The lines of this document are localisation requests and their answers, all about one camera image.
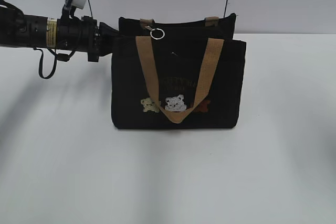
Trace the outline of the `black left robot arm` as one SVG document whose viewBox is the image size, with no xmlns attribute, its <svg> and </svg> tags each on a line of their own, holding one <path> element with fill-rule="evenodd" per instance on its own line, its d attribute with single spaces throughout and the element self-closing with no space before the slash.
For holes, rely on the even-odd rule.
<svg viewBox="0 0 336 224">
<path fill-rule="evenodd" d="M 45 48 L 58 61 L 67 62 L 75 52 L 85 52 L 90 62 L 112 53 L 119 32 L 89 17 L 63 11 L 60 19 L 26 15 L 18 7 L 1 0 L 1 46 Z"/>
</svg>

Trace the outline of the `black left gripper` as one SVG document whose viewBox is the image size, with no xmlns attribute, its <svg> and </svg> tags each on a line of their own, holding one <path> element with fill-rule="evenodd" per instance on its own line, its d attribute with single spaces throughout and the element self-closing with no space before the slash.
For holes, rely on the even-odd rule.
<svg viewBox="0 0 336 224">
<path fill-rule="evenodd" d="M 56 60 L 68 62 L 75 52 L 85 52 L 89 62 L 99 61 L 99 38 L 114 38 L 119 31 L 104 22 L 89 16 L 78 18 L 63 14 L 57 20 L 56 49 L 67 50 L 70 53 L 56 53 Z"/>
</svg>

